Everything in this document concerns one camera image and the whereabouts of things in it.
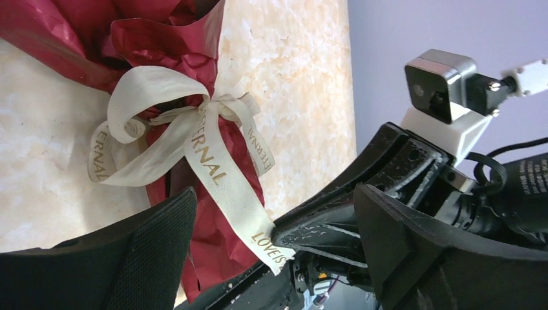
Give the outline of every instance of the table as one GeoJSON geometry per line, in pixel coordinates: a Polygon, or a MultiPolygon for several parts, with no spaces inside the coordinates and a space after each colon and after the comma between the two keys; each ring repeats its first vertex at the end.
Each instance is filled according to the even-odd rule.
{"type": "MultiPolygon", "coordinates": [[[[251,92],[261,107],[257,127],[277,161],[261,182],[278,218],[356,156],[346,1],[228,0],[219,49],[217,90],[251,92]]],[[[0,251],[52,247],[150,207],[143,188],[87,176],[108,94],[5,41],[0,68],[0,251]]]]}

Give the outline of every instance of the ribbon bow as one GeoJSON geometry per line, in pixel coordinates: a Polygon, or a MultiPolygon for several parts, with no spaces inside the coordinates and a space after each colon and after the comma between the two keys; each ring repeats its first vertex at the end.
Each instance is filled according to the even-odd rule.
{"type": "Polygon", "coordinates": [[[295,251],[271,244],[269,236],[274,223],[232,160],[218,128],[219,116],[241,126],[255,170],[261,176],[275,162],[253,120],[259,112],[251,94],[211,99],[203,84],[177,71],[156,66],[132,68],[121,77],[112,93],[107,121],[92,136],[88,162],[90,179],[108,185],[144,186],[162,177],[186,157],[236,235],[278,274],[295,251]],[[151,119],[149,124],[136,118],[140,112],[159,103],[195,94],[204,97],[197,108],[176,108],[151,119]],[[121,148],[137,141],[146,133],[148,125],[164,123],[171,124],[148,149],[126,165],[117,167],[120,162],[114,160],[114,147],[121,148]],[[263,249],[267,243],[270,252],[263,249]]]}

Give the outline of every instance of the gray wall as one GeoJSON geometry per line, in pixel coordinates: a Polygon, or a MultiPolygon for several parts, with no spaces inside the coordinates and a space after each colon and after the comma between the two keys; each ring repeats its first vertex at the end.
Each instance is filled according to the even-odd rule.
{"type": "MultiPolygon", "coordinates": [[[[499,77],[507,68],[548,57],[546,0],[348,0],[357,148],[384,122],[399,123],[410,106],[403,67],[430,48],[466,55],[479,72],[499,77]]],[[[489,151],[548,136],[548,93],[511,99],[474,149],[489,151]]],[[[502,155],[502,162],[548,146],[502,155]]],[[[471,163],[460,166],[471,172],[471,163]]],[[[359,291],[339,286],[326,310],[367,309],[359,291]]]]}

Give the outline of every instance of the red wrapping paper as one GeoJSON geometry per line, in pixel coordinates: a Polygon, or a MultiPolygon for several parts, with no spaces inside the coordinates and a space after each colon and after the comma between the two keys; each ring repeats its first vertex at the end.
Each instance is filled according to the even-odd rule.
{"type": "MultiPolygon", "coordinates": [[[[2,0],[0,37],[61,75],[111,93],[131,67],[158,65],[177,70],[213,95],[225,0],[2,0]]],[[[188,97],[141,114],[157,116],[188,97]]],[[[264,204],[262,189],[239,128],[219,119],[232,158],[264,204]]],[[[167,128],[153,128],[149,144],[167,128]]],[[[239,240],[185,159],[147,186],[152,205],[193,186],[198,210],[182,283],[189,301],[201,291],[251,267],[257,257],[239,240]]]]}

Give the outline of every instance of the white ribbon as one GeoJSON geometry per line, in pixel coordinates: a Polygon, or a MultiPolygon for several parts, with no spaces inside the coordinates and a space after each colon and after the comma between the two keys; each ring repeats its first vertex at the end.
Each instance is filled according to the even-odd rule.
{"type": "Polygon", "coordinates": [[[274,166],[274,157],[253,120],[259,111],[250,94],[212,100],[205,86],[177,71],[156,66],[132,68],[112,93],[107,121],[92,136],[90,179],[108,185],[144,186],[162,177],[186,156],[235,234],[274,274],[279,274],[295,251],[272,244],[274,223],[232,160],[218,127],[219,116],[242,127],[255,170],[261,176],[274,166]],[[171,124],[148,149],[117,167],[120,164],[114,160],[113,148],[133,143],[147,131],[147,124],[137,114],[159,103],[196,94],[204,97],[198,108],[176,108],[152,119],[150,125],[171,124]]]}

